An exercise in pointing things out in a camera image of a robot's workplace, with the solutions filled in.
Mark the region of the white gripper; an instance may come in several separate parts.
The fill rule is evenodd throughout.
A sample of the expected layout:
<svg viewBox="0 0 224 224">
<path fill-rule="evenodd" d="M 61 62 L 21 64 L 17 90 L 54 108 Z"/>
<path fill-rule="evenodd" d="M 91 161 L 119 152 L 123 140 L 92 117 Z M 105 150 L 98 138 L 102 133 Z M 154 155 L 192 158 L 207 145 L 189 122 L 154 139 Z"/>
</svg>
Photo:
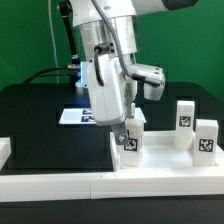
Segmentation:
<svg viewBox="0 0 224 224">
<path fill-rule="evenodd" d="M 104 54 L 94 56 L 88 65 L 87 86 L 96 124 L 112 125 L 116 144 L 126 145 L 128 133 L 123 121 L 137 94 L 137 82 L 123 73 L 117 57 Z"/>
</svg>

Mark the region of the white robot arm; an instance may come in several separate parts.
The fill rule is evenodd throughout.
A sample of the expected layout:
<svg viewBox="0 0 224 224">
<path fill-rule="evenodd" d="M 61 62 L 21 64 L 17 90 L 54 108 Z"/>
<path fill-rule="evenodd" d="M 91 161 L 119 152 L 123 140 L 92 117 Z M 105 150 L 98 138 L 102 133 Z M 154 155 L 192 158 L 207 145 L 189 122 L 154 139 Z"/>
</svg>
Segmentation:
<svg viewBox="0 0 224 224">
<path fill-rule="evenodd" d="M 144 97 L 158 101 L 165 87 L 159 67 L 138 64 L 133 19 L 160 11 L 194 6 L 199 0 L 69 0 L 73 26 L 82 38 L 86 81 L 93 118 L 109 125 L 118 145 L 128 143 L 125 121 L 130 116 L 137 84 Z"/>
</svg>

